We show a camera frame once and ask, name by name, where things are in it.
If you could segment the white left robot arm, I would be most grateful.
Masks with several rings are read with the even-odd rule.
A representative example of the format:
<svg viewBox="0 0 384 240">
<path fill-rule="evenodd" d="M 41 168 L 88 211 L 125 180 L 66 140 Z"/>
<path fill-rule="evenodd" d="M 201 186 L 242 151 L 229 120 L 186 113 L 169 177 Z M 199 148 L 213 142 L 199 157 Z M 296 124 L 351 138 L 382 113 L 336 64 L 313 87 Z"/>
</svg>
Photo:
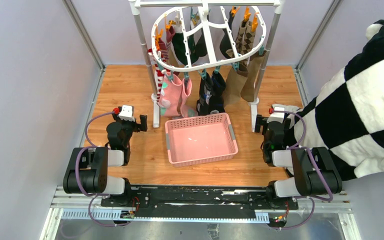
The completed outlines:
<svg viewBox="0 0 384 240">
<path fill-rule="evenodd" d="M 130 140 L 133 133 L 148 130 L 148 116 L 140 115 L 140 123 L 137 123 L 134 118 L 120 118 L 114 111 L 97 115 L 85 126 L 84 135 L 87 140 L 89 125 L 109 115 L 114 117 L 114 121 L 106 127 L 107 143 L 104 146 L 90 143 L 86 147 L 74 148 L 62 186 L 67 194 L 84 194 L 87 197 L 114 195 L 115 202 L 126 207 L 133 201 L 130 182 L 124 177 L 109 176 L 108 168 L 128 165 L 131 156 Z"/>
</svg>

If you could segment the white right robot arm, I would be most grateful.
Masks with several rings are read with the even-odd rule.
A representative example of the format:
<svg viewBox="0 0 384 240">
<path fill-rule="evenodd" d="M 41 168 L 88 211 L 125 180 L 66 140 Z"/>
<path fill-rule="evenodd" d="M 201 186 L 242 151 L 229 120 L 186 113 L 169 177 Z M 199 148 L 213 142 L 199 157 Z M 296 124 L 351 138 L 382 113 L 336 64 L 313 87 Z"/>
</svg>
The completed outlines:
<svg viewBox="0 0 384 240">
<path fill-rule="evenodd" d="M 334 194 L 343 189 L 341 177 L 325 147 L 308 148 L 284 143 L 289 119 L 272 114 L 258 114 L 255 132 L 262 132 L 260 146 L 262 158 L 270 167 L 291 168 L 293 176 L 286 180 L 271 181 L 266 187 L 265 201 L 272 209 L 278 209 L 289 197 L 314 197 L 330 202 Z"/>
</svg>

